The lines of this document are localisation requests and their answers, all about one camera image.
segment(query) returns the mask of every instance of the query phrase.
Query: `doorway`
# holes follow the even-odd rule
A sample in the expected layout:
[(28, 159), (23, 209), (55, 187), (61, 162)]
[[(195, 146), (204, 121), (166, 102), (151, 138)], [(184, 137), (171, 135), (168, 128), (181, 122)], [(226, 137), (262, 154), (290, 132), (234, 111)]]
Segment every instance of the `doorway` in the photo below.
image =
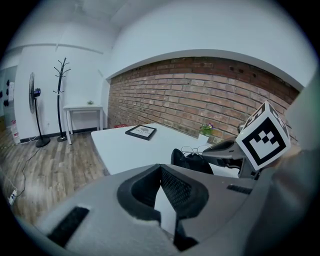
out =
[(11, 132), (12, 121), (15, 117), (15, 103), (10, 100), (10, 83), (16, 79), (17, 66), (0, 70), (0, 148), (14, 144)]

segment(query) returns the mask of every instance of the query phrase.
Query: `white side table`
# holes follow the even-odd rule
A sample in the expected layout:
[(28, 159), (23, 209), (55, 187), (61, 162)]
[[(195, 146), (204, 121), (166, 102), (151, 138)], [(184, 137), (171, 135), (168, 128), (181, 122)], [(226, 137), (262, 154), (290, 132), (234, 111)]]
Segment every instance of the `white side table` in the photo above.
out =
[(96, 129), (97, 131), (103, 130), (103, 107), (101, 105), (65, 105), (63, 107), (64, 113), (65, 113), (65, 133), (66, 137), (68, 139), (69, 144), (71, 145), (71, 139), (70, 134), (74, 134), (72, 129), (72, 120), (71, 120), (71, 112), (74, 111), (86, 111), (86, 112), (98, 112), (99, 117), (97, 121)]

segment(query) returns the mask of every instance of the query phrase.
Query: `brick wall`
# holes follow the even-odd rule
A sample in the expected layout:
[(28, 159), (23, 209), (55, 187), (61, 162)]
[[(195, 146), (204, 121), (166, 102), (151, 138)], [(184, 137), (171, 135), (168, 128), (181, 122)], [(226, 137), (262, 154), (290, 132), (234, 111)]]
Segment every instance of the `brick wall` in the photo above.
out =
[(280, 78), (242, 62), (213, 57), (164, 60), (111, 80), (108, 126), (159, 123), (197, 137), (201, 124), (212, 123), (209, 141), (218, 143), (237, 135), (238, 124), (265, 100), (285, 120), (284, 112), (298, 94)]

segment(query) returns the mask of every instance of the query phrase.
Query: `small potted plant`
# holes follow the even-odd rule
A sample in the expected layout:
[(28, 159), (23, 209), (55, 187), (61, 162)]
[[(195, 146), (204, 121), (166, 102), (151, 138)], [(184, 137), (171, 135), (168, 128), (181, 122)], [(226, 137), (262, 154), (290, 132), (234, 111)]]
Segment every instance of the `small potted plant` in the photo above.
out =
[(214, 126), (211, 123), (201, 125), (200, 134), (198, 137), (198, 141), (201, 144), (206, 144), (208, 142), (209, 136), (211, 135), (213, 128)]

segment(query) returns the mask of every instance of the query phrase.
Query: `standing fan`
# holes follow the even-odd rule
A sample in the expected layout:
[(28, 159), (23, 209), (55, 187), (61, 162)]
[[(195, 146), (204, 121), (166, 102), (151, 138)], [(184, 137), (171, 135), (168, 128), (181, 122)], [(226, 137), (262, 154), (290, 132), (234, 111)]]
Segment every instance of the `standing fan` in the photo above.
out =
[(38, 117), (38, 104), (37, 104), (37, 97), (40, 96), (40, 93), (41, 93), (40, 88), (35, 89), (35, 74), (32, 72), (30, 75), (30, 81), (29, 81), (29, 108), (30, 108), (31, 114), (35, 112), (36, 123), (39, 129), (40, 139), (35, 144), (37, 148), (42, 148), (50, 142), (50, 138), (43, 137), (40, 131), (39, 117)]

